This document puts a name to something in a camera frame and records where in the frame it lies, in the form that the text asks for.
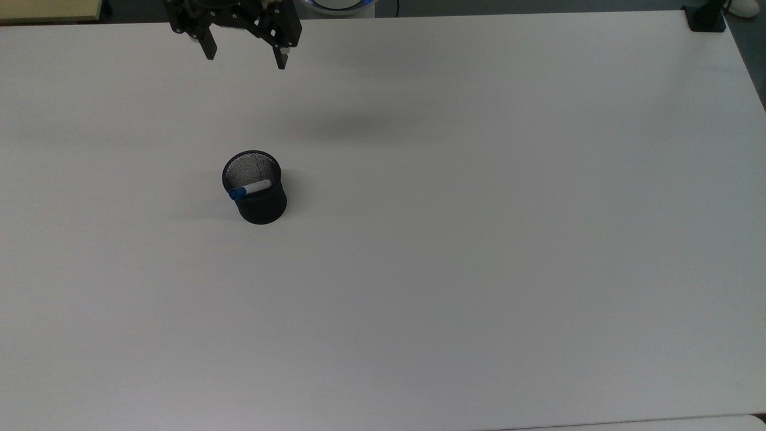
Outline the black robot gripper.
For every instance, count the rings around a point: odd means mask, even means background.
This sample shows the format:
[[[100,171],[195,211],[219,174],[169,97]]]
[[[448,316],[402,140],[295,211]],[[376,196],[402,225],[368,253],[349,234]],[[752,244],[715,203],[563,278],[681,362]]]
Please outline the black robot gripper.
[[[293,1],[164,1],[163,7],[173,32],[199,42],[208,60],[218,51],[214,25],[246,30],[266,41],[279,70],[285,70],[303,32]]]

